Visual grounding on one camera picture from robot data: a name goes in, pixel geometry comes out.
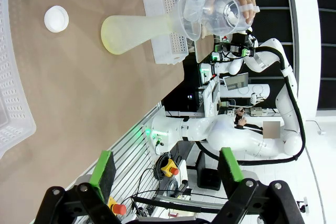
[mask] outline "plastic container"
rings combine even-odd
[[[218,36],[246,31],[252,23],[246,23],[243,12],[250,9],[259,12],[258,6],[241,6],[237,0],[205,0],[201,23]]]
[[[183,18],[186,0],[179,0],[173,10],[160,16],[110,16],[101,27],[101,40],[106,49],[115,55],[162,34],[177,33],[191,40],[198,40],[201,25]]]
[[[186,20],[195,22],[198,21],[202,14],[202,7],[205,0],[187,0],[183,16]]]
[[[143,0],[146,16],[170,13],[179,0]],[[189,54],[186,37],[177,33],[151,39],[156,64],[176,64]]]
[[[8,0],[0,0],[0,158],[36,131],[17,70],[10,30]]]

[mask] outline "screw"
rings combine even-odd
[[[88,187],[87,187],[87,186],[81,186],[81,187],[80,187],[80,190],[81,190],[81,191],[87,191],[87,190],[88,190]]]
[[[251,180],[248,180],[248,181],[246,181],[246,185],[248,187],[251,187],[251,186],[253,186],[253,182]]]
[[[282,185],[280,183],[275,183],[274,187],[279,190],[282,188]]]

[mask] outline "white perforated basket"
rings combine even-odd
[[[0,158],[36,130],[17,70],[10,30],[8,0],[0,0]]]
[[[179,0],[143,0],[146,16],[170,13]],[[187,40],[184,36],[172,33],[153,39],[152,48],[155,63],[176,64],[188,55]]]

